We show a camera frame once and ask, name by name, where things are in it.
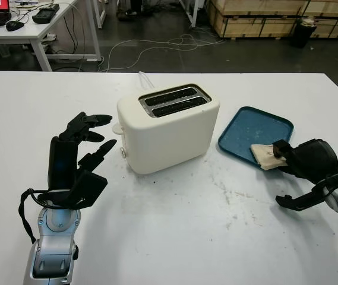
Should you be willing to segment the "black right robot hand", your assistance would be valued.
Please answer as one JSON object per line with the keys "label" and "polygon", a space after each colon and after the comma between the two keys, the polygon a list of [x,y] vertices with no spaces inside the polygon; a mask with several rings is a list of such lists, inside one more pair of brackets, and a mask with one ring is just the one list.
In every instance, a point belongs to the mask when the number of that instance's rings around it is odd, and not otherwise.
{"label": "black right robot hand", "polygon": [[286,166],[279,170],[306,179],[316,185],[325,178],[338,174],[338,159],[331,146],[322,139],[312,139],[293,148],[288,142],[273,143],[276,158],[284,158]]}

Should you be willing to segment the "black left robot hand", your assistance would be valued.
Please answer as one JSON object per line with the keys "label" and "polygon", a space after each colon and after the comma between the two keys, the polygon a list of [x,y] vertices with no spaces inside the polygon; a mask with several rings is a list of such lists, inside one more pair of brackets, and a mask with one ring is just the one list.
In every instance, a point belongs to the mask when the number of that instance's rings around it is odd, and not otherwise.
{"label": "black left robot hand", "polygon": [[80,175],[89,172],[104,161],[105,155],[116,144],[109,140],[94,153],[86,154],[78,160],[78,146],[81,142],[100,143],[105,137],[91,129],[111,122],[111,115],[86,115],[80,112],[67,124],[65,131],[51,139],[48,167],[48,190],[68,190]]}

